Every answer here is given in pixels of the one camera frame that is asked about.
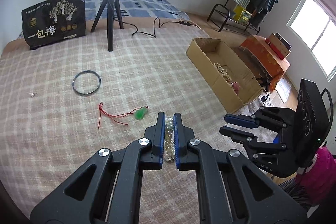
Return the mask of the pink sleeve forearm right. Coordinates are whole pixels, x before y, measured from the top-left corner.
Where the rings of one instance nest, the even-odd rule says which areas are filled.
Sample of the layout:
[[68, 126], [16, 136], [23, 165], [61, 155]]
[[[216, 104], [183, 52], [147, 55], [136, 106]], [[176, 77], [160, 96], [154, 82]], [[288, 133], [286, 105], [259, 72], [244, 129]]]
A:
[[305, 173], [299, 171], [295, 182], [304, 188], [312, 205], [319, 205], [328, 196], [335, 184], [335, 159], [327, 147], [317, 150], [313, 165]]

